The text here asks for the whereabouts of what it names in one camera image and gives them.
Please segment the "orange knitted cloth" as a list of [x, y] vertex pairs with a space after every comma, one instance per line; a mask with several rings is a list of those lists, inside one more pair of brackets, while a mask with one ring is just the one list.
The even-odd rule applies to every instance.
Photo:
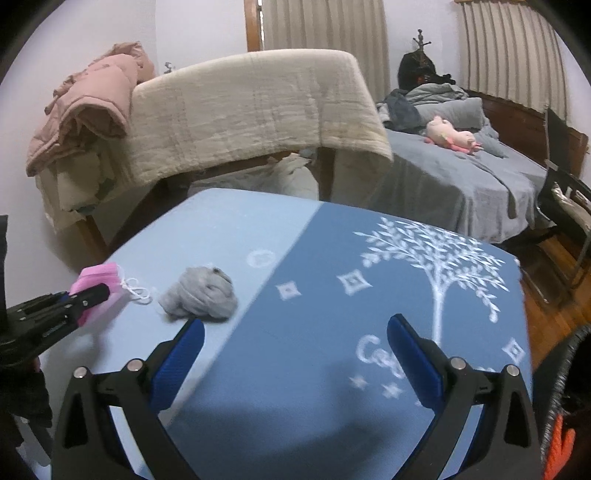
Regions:
[[544, 467], [544, 480], [554, 480], [567, 464], [573, 452], [575, 438], [575, 430], [565, 428], [564, 415], [558, 414]]

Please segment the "pink face mask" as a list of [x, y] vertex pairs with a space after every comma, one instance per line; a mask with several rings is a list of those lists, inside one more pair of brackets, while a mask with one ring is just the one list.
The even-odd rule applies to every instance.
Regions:
[[102, 317], [115, 305], [130, 301], [145, 305], [152, 300], [149, 289], [141, 286], [138, 279], [127, 277], [123, 268], [114, 262], [84, 268], [71, 285], [68, 294], [79, 295], [97, 286], [100, 287], [99, 294], [103, 299], [84, 310], [77, 320], [79, 327]]

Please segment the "black trash bin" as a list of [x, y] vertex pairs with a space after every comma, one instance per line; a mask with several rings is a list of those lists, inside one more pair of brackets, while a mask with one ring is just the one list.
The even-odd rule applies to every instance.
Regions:
[[558, 414], [576, 432], [570, 459], [555, 479], [590, 477], [590, 327], [560, 341], [533, 375], [533, 408], [538, 427], [542, 470]]

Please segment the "grey crumpled sock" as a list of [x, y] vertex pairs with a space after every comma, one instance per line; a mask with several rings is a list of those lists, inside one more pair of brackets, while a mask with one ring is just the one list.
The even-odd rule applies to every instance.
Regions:
[[213, 267], [189, 267], [158, 299], [171, 318], [225, 321], [238, 309], [231, 279]]

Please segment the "blue tree-print table cloth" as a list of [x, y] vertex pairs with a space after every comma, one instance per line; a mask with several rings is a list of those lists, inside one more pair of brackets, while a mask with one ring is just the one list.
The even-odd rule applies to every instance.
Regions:
[[[333, 203], [208, 190], [108, 259], [149, 289], [53, 347], [44, 370], [55, 430], [72, 374], [145, 360], [189, 320], [204, 347], [158, 413], [196, 479], [397, 479], [434, 418], [388, 342], [402, 314], [475, 370], [532, 367], [518, 260], [440, 227]], [[189, 267], [231, 279], [225, 321], [169, 317], [159, 297]], [[483, 407], [470, 411], [437, 479], [453, 479]], [[138, 479], [149, 472], [119, 407], [110, 409]]]

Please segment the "pink jacket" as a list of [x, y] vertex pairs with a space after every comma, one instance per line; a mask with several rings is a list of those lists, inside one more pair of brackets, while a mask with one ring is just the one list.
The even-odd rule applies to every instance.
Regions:
[[34, 177], [52, 163], [89, 150], [99, 139], [121, 139], [129, 131], [132, 92], [155, 77], [142, 44], [114, 44], [53, 91], [45, 121], [27, 152], [26, 174]]

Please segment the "black office chair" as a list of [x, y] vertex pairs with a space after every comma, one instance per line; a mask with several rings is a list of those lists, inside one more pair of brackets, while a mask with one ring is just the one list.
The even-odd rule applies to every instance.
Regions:
[[[547, 173], [536, 209], [550, 227], [528, 236], [517, 252], [526, 282], [546, 305], [560, 304], [575, 291], [590, 268], [590, 188], [572, 173], [569, 127], [552, 109], [544, 119]], [[559, 235], [581, 245], [575, 264], [563, 271], [542, 248]]]

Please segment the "grey bed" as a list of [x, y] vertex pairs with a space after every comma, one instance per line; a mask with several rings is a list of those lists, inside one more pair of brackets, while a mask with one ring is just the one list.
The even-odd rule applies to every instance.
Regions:
[[[423, 84], [407, 91], [415, 107], [464, 100], [469, 94], [450, 84]], [[500, 141], [486, 116], [474, 134], [483, 149], [455, 152], [425, 142], [419, 133], [386, 129], [393, 165], [370, 199], [370, 209], [503, 243], [527, 229], [547, 226], [536, 209], [545, 169]]]

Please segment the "beige quilt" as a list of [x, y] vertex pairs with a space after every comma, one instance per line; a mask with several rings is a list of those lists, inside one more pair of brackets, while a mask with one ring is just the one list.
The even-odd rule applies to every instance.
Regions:
[[155, 76], [132, 92], [129, 131], [32, 177], [55, 230], [100, 203], [178, 174], [304, 148], [335, 150], [335, 193], [367, 206], [393, 162], [356, 58], [285, 49]]

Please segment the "wooden headboard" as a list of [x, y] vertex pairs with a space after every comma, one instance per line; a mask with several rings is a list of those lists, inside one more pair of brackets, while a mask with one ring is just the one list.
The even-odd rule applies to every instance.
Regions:
[[[500, 141], [524, 154], [541, 166], [548, 159], [545, 114], [510, 100], [468, 90], [470, 97], [479, 97], [485, 115], [499, 133]], [[570, 171], [579, 177], [588, 147], [588, 136], [566, 126]]]

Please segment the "pink plush toy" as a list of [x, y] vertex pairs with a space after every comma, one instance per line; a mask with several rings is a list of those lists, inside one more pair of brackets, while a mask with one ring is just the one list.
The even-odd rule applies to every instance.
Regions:
[[472, 132], [456, 130], [450, 121], [439, 115], [427, 123], [425, 142], [464, 154], [483, 149]]

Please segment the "grey pillow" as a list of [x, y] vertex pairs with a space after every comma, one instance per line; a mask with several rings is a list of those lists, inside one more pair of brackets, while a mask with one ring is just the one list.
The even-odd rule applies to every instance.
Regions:
[[486, 123], [482, 99], [469, 97], [438, 104], [417, 105], [423, 122], [431, 122], [436, 116], [452, 123], [456, 130], [480, 130]]

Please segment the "dark teal clothing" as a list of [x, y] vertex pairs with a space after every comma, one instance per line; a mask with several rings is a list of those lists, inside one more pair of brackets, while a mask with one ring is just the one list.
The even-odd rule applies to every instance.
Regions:
[[407, 91], [394, 89], [377, 103], [379, 117], [386, 129], [419, 133], [426, 126], [418, 109], [406, 98]]

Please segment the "black coat rack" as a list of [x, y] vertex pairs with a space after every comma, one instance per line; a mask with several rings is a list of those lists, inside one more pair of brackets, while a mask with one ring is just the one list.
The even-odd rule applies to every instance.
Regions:
[[401, 59], [398, 70], [399, 88], [411, 91], [427, 83], [456, 85], [457, 82], [450, 74], [439, 75], [435, 64], [425, 53], [425, 47], [431, 41], [424, 40], [423, 30], [418, 30], [418, 37], [414, 38], [417, 49], [406, 53]]

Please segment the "right beige curtain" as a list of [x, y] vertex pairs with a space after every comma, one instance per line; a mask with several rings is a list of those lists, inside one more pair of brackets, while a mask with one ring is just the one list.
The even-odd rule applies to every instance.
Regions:
[[524, 1], [460, 1], [462, 79], [468, 89], [568, 117], [558, 36]]

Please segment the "beige curtain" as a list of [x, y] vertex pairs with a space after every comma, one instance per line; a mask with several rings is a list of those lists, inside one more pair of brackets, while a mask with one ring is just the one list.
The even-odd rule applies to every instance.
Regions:
[[462, 79], [468, 89], [568, 117], [558, 36], [524, 1], [460, 1]]
[[263, 48], [332, 49], [358, 60], [376, 101], [390, 92], [388, 28], [382, 1], [263, 1]]

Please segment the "left beige curtain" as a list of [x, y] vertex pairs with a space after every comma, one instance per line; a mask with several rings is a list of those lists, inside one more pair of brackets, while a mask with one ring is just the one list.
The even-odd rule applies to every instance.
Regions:
[[263, 1], [263, 48], [332, 49], [358, 60], [376, 101], [390, 92], [388, 28], [382, 1]]

